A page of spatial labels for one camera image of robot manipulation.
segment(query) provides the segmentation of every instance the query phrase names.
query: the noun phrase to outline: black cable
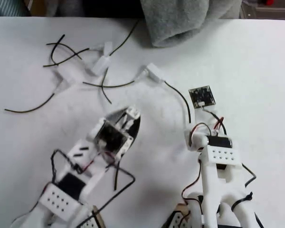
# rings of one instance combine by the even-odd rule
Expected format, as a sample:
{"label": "black cable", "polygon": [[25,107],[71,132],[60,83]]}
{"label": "black cable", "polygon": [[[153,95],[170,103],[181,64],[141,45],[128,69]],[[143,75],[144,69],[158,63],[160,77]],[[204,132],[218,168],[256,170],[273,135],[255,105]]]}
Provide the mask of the black cable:
{"label": "black cable", "polygon": [[90,50],[90,48],[86,48],[86,49],[83,49],[81,51],[78,51],[76,52],[75,54],[71,55],[69,58],[66,58],[65,60],[59,62],[59,63],[54,63],[54,64],[49,64],[49,65],[44,65],[43,67],[53,67],[53,66],[58,66],[59,64],[62,64],[66,61],[68,61],[69,59],[73,58],[74,56],[78,56],[78,54],[82,53],[82,52],[85,52],[85,51],[88,51]]}
{"label": "black cable", "polygon": [[83,224],[85,224],[87,221],[89,221],[90,219],[94,218],[96,215],[98,215],[106,206],[108,206],[109,203],[111,203],[117,196],[119,196],[122,192],[124,192],[128,187],[130,187],[135,181],[136,178],[129,173],[128,171],[124,170],[123,168],[119,168],[119,170],[121,172],[123,172],[124,174],[130,176],[132,178],[132,181],[130,183],[128,183],[126,186],[124,186],[120,191],[118,191],[113,197],[111,197],[98,211],[96,211],[93,215],[87,217],[85,220],[83,220],[78,226],[76,226],[76,228],[81,228],[81,226]]}
{"label": "black cable", "polygon": [[176,88],[174,88],[173,86],[169,85],[168,82],[166,82],[166,85],[169,86],[171,89],[173,89],[175,92],[177,92],[181,97],[182,99],[184,100],[186,106],[187,106],[187,110],[188,110],[188,117],[189,117],[189,123],[191,123],[191,113],[190,113],[190,108],[189,108],[189,104],[186,100],[186,98],[180,93],[180,91],[178,91]]}
{"label": "black cable", "polygon": [[60,41],[62,41],[63,37],[65,37],[65,34],[63,34],[60,39],[58,40],[58,42],[54,45],[53,49],[52,49],[52,52],[51,52],[51,60],[53,61],[53,63],[56,64],[56,62],[54,61],[53,59],[53,55],[54,55],[54,51],[55,49],[57,48],[58,44],[60,43]]}
{"label": "black cable", "polygon": [[51,156],[51,165],[52,165],[52,183],[55,183],[56,180],[56,168],[55,168],[55,163],[54,163],[54,157],[57,153],[60,153],[65,159],[66,161],[70,164],[71,168],[73,170],[75,170],[78,174],[82,174],[84,172],[84,170],[82,170],[82,168],[78,165],[78,164],[73,164],[72,161],[68,158],[68,156],[63,153],[60,149],[56,149],[54,150],[52,156]]}
{"label": "black cable", "polygon": [[133,33],[134,29],[136,28],[138,22],[139,22],[139,19],[133,25],[133,27],[132,27],[131,31],[129,32],[128,36],[126,37],[126,39],[121,43],[121,45],[119,45],[114,51],[111,52],[110,56],[112,54],[114,54],[114,52],[116,52],[118,49],[120,49],[125,44],[125,42],[128,40],[128,38],[131,36],[131,34]]}
{"label": "black cable", "polygon": [[105,94],[105,90],[104,90],[104,82],[105,82],[105,77],[106,77],[107,73],[108,73],[108,68],[107,68],[107,70],[105,71],[103,81],[101,82],[101,90],[103,91],[103,94],[104,94],[105,98],[107,99],[107,101],[108,101],[110,104],[112,104],[112,102],[110,101],[110,99],[108,98],[108,96]]}
{"label": "black cable", "polygon": [[264,228],[263,224],[261,223],[260,219],[258,218],[257,214],[255,213],[256,216],[256,222],[258,223],[258,225],[260,226],[260,228]]}
{"label": "black cable", "polygon": [[247,170],[253,176],[253,178],[251,178],[250,180],[248,180],[245,183],[245,188],[246,188],[248,186],[248,184],[250,184],[251,182],[253,182],[257,178],[257,176],[246,165],[244,165],[244,164],[242,164],[242,165],[245,168],[245,170]]}
{"label": "black cable", "polygon": [[181,227],[181,223],[183,222],[183,220],[184,220],[186,217],[188,217],[189,215],[190,215],[190,211],[188,212],[187,215],[185,215],[185,216],[183,216],[183,217],[181,218],[181,220],[180,220],[180,222],[179,222],[179,225],[178,225],[179,228]]}
{"label": "black cable", "polygon": [[56,44],[65,46],[65,47],[68,48],[70,51],[72,51],[78,58],[80,58],[80,59],[82,60],[82,58],[81,58],[70,46],[68,46],[68,45],[66,45],[66,44],[63,44],[63,43],[48,43],[48,44],[46,44],[46,45],[56,45]]}
{"label": "black cable", "polygon": [[225,128],[225,126],[224,126],[223,122],[218,118],[218,116],[217,116],[217,115],[215,115],[213,112],[211,112],[211,111],[208,111],[208,110],[204,109],[204,107],[202,107],[202,110],[203,110],[203,111],[205,111],[205,112],[207,112],[207,113],[210,113],[214,118],[216,118],[216,120],[220,123],[220,125],[221,125],[221,126],[222,126],[222,128],[223,128],[223,130],[224,130],[224,134],[225,134],[225,135],[227,135],[226,128]]}
{"label": "black cable", "polygon": [[234,204],[232,204],[232,206],[231,206],[231,211],[233,212],[233,210],[234,210],[234,208],[238,205],[238,204],[240,204],[241,202],[244,202],[244,201],[250,201],[250,200],[252,200],[252,192],[250,192],[248,195],[246,195],[244,198],[242,198],[242,199],[239,199],[239,200],[237,200]]}
{"label": "black cable", "polygon": [[120,161],[118,161],[116,169],[115,169],[115,177],[114,177],[114,191],[117,189],[117,179],[118,179],[118,171],[120,168]]}
{"label": "black cable", "polygon": [[52,93],[52,95],[45,101],[43,102],[41,105],[39,105],[38,107],[36,108],[33,108],[33,109],[30,109],[30,110],[26,110],[26,111],[15,111],[15,110],[10,110],[10,109],[4,109],[5,111],[8,111],[8,112],[12,112],[12,113],[29,113],[29,112],[32,112],[32,111],[35,111],[36,109],[39,109],[41,108],[42,106],[44,106],[47,102],[50,101],[50,99],[52,99],[52,97],[54,96],[55,94]]}
{"label": "black cable", "polygon": [[119,87],[123,87],[123,86],[127,86],[127,85],[130,85],[132,83],[134,83],[135,80],[131,81],[131,82],[128,82],[128,83],[125,83],[125,84],[121,84],[121,85],[104,85],[104,86],[101,86],[101,85],[96,85],[96,84],[92,84],[92,83],[89,83],[89,82],[82,82],[83,84],[86,84],[86,85],[89,85],[89,86],[96,86],[96,87],[103,87],[103,88],[119,88]]}

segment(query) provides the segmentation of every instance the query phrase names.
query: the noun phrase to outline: small circuit board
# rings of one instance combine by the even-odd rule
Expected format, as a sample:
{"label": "small circuit board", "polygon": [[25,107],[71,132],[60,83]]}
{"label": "small circuit board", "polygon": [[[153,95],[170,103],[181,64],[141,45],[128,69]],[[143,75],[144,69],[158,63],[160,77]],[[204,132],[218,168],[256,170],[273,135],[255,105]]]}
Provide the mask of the small circuit board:
{"label": "small circuit board", "polygon": [[189,94],[194,108],[201,108],[203,106],[216,104],[209,85],[196,89],[190,89]]}

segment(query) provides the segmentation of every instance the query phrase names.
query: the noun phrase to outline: white tabletop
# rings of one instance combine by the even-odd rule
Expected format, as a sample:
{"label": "white tabletop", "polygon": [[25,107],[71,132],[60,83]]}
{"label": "white tabletop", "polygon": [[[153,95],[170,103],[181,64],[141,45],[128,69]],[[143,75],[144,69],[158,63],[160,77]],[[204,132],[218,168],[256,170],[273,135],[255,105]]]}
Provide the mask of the white tabletop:
{"label": "white tabletop", "polygon": [[[197,175],[197,154],[186,149],[186,109],[168,87],[143,80],[106,89],[110,105],[98,88],[79,84],[35,112],[3,111],[33,108],[57,86],[52,69],[42,67],[49,63],[52,48],[46,43],[65,34],[63,43],[75,50],[103,41],[117,46],[133,23],[0,18],[0,228],[36,202],[51,178],[50,156],[55,148],[67,152],[100,117],[132,104],[140,109],[142,122],[121,166],[137,181],[101,213],[105,224],[159,228],[181,202],[182,188]],[[67,56],[61,49],[55,53],[57,61]],[[91,61],[97,57],[92,52],[81,56]],[[254,193],[256,213],[266,228],[285,228],[285,21],[219,20],[187,42],[165,49],[151,47],[141,22],[112,56],[106,82],[128,82],[150,62],[167,73],[167,81],[188,101],[188,89],[211,86],[228,134],[240,145],[243,162],[257,175],[248,187]],[[99,82],[85,75],[75,58],[60,67],[79,82]],[[100,207],[113,195],[113,173],[101,180],[91,203]],[[127,181],[120,175],[119,187]]]}

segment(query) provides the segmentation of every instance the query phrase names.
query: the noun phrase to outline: gray towel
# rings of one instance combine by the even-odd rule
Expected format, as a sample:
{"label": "gray towel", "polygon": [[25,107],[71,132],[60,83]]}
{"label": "gray towel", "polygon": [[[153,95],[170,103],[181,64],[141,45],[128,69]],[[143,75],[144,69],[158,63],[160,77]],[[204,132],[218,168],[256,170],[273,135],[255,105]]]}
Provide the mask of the gray towel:
{"label": "gray towel", "polygon": [[[82,16],[79,0],[46,0],[47,15]],[[140,0],[155,47],[177,45],[214,19],[239,17],[242,0]]]}

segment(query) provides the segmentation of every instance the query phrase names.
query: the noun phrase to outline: white plastic bracket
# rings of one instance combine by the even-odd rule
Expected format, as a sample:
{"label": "white plastic bracket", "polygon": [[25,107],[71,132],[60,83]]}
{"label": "white plastic bracket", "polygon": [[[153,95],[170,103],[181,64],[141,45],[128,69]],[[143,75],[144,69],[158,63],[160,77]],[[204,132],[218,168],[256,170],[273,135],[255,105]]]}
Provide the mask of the white plastic bracket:
{"label": "white plastic bracket", "polygon": [[80,204],[54,184],[49,184],[39,202],[64,221],[69,221]]}

